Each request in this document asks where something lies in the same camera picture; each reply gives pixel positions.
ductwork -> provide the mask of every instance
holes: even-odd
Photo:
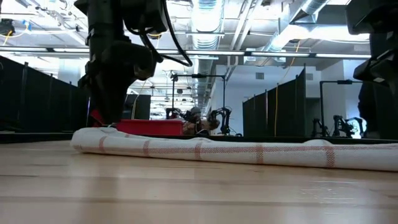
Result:
[[[221,32],[223,26],[224,0],[193,0],[192,31],[194,32]],[[220,42],[218,35],[194,35],[192,37],[195,50],[217,50]],[[197,71],[201,74],[210,74],[212,60],[198,60]],[[211,87],[211,79],[198,79],[198,107],[206,105],[206,90]]]
[[[306,39],[309,33],[316,28],[318,13],[330,0],[296,0],[285,6],[279,18],[279,31],[270,42],[258,50],[265,52],[280,52],[290,40]],[[269,58],[257,58],[255,62],[246,62],[246,65],[264,66]]]

wooden table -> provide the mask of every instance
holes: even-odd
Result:
[[[397,173],[0,145],[1,224],[397,222]]]

